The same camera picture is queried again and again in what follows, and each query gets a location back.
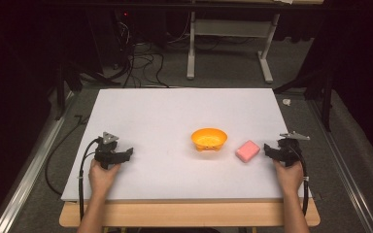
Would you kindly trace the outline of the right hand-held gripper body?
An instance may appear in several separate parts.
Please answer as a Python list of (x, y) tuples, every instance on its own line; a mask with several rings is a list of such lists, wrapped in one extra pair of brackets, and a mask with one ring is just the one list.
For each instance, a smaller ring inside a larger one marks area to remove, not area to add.
[(300, 140), (309, 141), (310, 137), (299, 134), (295, 131), (281, 134), (278, 146), (286, 167), (292, 166), (296, 161), (300, 161), (301, 164), (305, 163), (302, 149), (299, 146)]

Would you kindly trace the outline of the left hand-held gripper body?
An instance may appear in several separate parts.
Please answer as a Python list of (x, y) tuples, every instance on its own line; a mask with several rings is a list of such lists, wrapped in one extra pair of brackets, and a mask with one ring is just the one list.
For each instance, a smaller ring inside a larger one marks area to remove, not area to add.
[(103, 136), (98, 138), (98, 147), (95, 150), (94, 158), (101, 164), (102, 168), (109, 169), (110, 165), (120, 164), (117, 163), (119, 154), (116, 152), (118, 139), (118, 136), (108, 132), (104, 132)]

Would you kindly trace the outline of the person's left hand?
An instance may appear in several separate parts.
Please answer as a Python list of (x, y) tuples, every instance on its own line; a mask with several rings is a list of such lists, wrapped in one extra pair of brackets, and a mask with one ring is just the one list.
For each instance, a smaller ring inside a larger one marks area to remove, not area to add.
[(111, 169), (104, 169), (97, 160), (92, 159), (88, 175), (92, 193), (105, 196), (112, 187), (119, 169), (119, 164)]

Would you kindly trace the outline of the person's right hand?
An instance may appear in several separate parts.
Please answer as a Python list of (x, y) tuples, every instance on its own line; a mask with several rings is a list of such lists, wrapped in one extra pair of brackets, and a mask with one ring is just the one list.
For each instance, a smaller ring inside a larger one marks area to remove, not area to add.
[(274, 160), (273, 163), (283, 194), (285, 196), (297, 195), (298, 189), (303, 182), (303, 167), (301, 162), (294, 162), (288, 167), (284, 166), (278, 160)]

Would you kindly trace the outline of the pink soap bar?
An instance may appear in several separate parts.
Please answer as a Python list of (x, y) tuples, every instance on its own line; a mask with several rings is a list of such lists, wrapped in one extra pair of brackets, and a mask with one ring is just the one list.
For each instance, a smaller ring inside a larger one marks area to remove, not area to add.
[(259, 145), (249, 140), (235, 151), (235, 155), (244, 163), (249, 162), (260, 151)]

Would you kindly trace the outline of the white table board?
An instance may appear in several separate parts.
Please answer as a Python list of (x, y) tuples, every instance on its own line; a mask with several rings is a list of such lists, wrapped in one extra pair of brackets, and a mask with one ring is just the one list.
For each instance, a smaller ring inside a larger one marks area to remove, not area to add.
[[(220, 150), (198, 151), (190, 139), (201, 128), (227, 134)], [(276, 147), (287, 127), (269, 88), (103, 89), (98, 93), (62, 194), (88, 198), (85, 151), (104, 132), (118, 149), (134, 148), (108, 196), (117, 202), (279, 199), (271, 158), (259, 152), (242, 162), (235, 151), (251, 140)]]

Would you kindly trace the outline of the orange plastic bowl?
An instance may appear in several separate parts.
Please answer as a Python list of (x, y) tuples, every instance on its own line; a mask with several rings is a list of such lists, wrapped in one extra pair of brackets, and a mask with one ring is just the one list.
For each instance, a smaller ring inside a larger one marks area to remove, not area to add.
[(220, 150), (227, 140), (227, 134), (217, 128), (201, 128), (194, 131), (190, 139), (198, 151)]

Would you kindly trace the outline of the black metal stand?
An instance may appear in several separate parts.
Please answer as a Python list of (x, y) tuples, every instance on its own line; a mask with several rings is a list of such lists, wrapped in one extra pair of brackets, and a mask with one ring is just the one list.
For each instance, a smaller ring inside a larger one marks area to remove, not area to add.
[(65, 85), (68, 85), (71, 91), (80, 92), (82, 90), (83, 85), (81, 84), (81, 73), (88, 75), (90, 78), (93, 78), (102, 84), (120, 86), (120, 83), (108, 80), (101, 74), (90, 71), (76, 62), (69, 60), (61, 61), (56, 68), (56, 120), (60, 120), (66, 113)]
[(306, 100), (322, 100), (321, 120), (326, 131), (330, 131), (329, 115), (331, 109), (331, 95), (334, 68), (325, 65), (321, 69), (312, 71), (309, 74), (300, 76), (288, 83), (285, 83), (273, 91), (281, 94), (291, 88), (305, 86), (304, 97)]

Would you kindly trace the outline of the wooden table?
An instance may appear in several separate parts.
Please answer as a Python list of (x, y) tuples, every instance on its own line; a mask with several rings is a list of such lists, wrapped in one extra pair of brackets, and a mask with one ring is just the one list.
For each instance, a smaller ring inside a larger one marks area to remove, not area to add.
[(259, 227), (283, 226), (284, 201), (108, 202), (103, 226)]

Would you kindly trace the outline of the aluminium floor rail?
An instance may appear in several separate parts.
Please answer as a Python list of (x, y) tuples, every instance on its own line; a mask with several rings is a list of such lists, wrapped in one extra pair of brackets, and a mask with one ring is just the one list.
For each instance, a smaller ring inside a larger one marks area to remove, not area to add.
[(369, 210), (364, 195), (362, 194), (360, 188), (356, 184), (356, 180), (354, 179), (349, 167), (347, 166), (343, 158), (341, 151), (338, 148), (334, 137), (329, 131), (326, 130), (325, 126), (322, 123), (322, 115), (318, 104), (315, 101), (308, 101), (307, 105), (311, 113), (313, 114), (316, 122), (318, 123), (320, 130), (325, 138), (325, 141), (331, 150), (331, 157), (333, 163), (335, 164), (340, 180), (343, 183), (343, 186), (349, 196), (350, 202), (352, 203), (355, 209), (355, 212), (360, 220), (362, 227), (364, 228), (366, 233), (373, 233), (373, 215)]
[(4, 201), (4, 209), (0, 212), (0, 233), (10, 232), (35, 182), (40, 176), (54, 141), (64, 123), (64, 115), (69, 111), (75, 99), (76, 95), (72, 91), (69, 91), (66, 95), (66, 107), (64, 112), (59, 118), (55, 116), (50, 118), (44, 125), (44, 129), (38, 137), (38, 142), (29, 156), (28, 165), (22, 169), (21, 174), (16, 178), (16, 182), (10, 194)]

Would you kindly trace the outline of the white metal desk frame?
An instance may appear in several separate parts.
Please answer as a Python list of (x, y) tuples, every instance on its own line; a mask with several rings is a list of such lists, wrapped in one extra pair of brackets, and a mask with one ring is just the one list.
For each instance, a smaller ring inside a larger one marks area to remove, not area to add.
[(227, 19), (200, 19), (195, 12), (190, 14), (189, 23), (189, 49), (187, 55), (186, 78), (195, 77), (195, 37), (219, 36), (240, 38), (263, 38), (263, 50), (257, 52), (257, 59), (266, 83), (272, 83), (273, 77), (267, 62), (267, 55), (275, 35), (280, 14), (273, 15), (270, 21), (243, 21)]

